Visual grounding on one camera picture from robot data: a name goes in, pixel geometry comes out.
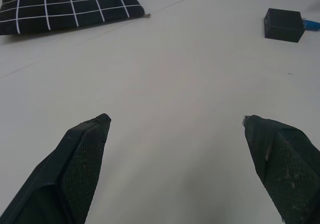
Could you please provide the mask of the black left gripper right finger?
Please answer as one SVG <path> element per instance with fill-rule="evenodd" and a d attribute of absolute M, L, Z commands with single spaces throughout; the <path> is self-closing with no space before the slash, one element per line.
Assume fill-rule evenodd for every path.
<path fill-rule="evenodd" d="M 286 224 L 320 222 L 320 152 L 301 130 L 244 116 L 255 171 Z"/>

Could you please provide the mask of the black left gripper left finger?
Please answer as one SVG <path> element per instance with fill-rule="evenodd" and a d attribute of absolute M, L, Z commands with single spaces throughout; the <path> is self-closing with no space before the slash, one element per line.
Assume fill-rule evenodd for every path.
<path fill-rule="evenodd" d="M 97 188 L 111 118 L 103 113 L 69 129 L 27 178 L 2 224 L 83 224 Z"/>

